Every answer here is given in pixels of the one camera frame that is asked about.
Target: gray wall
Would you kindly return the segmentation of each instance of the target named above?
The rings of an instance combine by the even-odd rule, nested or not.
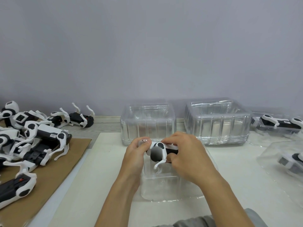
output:
[[[0,0],[0,103],[120,115],[229,96],[301,112],[303,0]]]

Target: right hand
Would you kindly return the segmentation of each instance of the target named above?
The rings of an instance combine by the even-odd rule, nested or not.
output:
[[[202,187],[211,180],[221,177],[202,142],[194,135],[176,132],[161,142],[178,146],[178,154],[168,154],[167,162],[171,162],[172,167],[184,179]]]

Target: forearm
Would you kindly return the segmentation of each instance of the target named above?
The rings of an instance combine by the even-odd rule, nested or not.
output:
[[[216,175],[199,184],[218,227],[254,227],[229,184]]]
[[[134,196],[133,182],[117,179],[104,202],[95,227],[127,227],[131,201]]]

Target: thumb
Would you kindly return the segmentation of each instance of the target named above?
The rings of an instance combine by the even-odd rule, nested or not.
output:
[[[152,141],[150,139],[147,139],[146,142],[142,143],[137,150],[144,154],[150,147],[151,147]]]
[[[172,163],[174,161],[174,159],[176,158],[176,154],[175,153],[169,153],[166,157],[166,162],[167,163]]]

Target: clear plastic box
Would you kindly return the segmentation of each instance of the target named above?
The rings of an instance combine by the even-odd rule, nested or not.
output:
[[[272,143],[257,162],[286,192],[290,199],[303,208],[303,165],[292,160],[292,155],[303,152],[303,141]]]
[[[213,158],[207,151],[216,169]],[[190,197],[203,197],[200,188],[183,178],[172,168],[170,163],[159,165],[154,170],[156,162],[144,154],[144,166],[141,174],[141,196],[150,201],[174,201]]]
[[[291,119],[291,118],[300,118],[295,116],[290,110],[283,108],[266,108],[259,107],[252,109],[252,122],[255,122],[256,118],[268,114],[277,119]],[[252,145],[260,147],[268,147],[272,142],[282,142],[282,141],[300,141],[300,129],[291,129],[284,127],[277,127],[274,129],[272,126],[266,126],[262,122],[259,122],[258,125],[250,125],[250,130],[257,133],[256,135],[251,134],[249,142]]]
[[[185,108],[186,132],[205,145],[245,143],[250,121],[251,111],[229,98],[188,102]]]
[[[120,123],[124,145],[143,136],[159,142],[177,130],[175,112],[170,103],[126,105]]]

